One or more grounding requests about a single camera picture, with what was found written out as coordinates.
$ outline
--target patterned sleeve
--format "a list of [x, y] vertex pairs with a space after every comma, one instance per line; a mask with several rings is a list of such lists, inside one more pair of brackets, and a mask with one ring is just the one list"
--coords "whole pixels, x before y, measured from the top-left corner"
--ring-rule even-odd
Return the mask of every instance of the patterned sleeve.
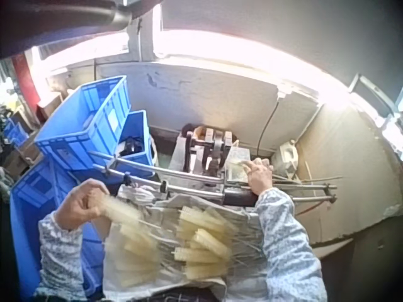
[[270, 301], [327, 301], [321, 263], [304, 227], [293, 217], [291, 198], [278, 189], [260, 195], [256, 208], [268, 259]]
[[66, 300], [86, 300], [82, 287], [81, 228], [61, 229], [54, 213], [39, 221], [41, 281], [34, 296], [58, 296]]

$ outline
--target person's left hand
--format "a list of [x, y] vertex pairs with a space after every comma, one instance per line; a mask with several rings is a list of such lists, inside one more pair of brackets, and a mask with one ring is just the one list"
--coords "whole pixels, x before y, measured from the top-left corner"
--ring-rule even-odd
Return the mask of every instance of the person's left hand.
[[109, 194], [106, 186], [95, 179], [88, 179], [75, 187], [67, 195], [60, 208], [55, 212], [56, 223], [64, 230], [75, 230], [83, 223], [102, 215], [102, 210], [97, 204], [88, 205], [88, 194], [93, 189], [100, 189]]

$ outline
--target hand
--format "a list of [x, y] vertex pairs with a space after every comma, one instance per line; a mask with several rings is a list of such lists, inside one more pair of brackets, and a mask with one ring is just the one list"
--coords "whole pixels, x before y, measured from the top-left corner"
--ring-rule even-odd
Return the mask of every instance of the hand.
[[105, 194], [109, 194], [106, 186], [94, 179], [88, 179], [70, 191], [54, 216], [56, 223], [62, 229], [75, 230], [83, 223], [102, 215], [102, 210], [97, 204], [89, 205], [88, 203], [88, 196], [94, 189], [100, 189]]
[[244, 162], [249, 187], [254, 194], [260, 195], [273, 187], [273, 166], [268, 159], [255, 159], [253, 162]]

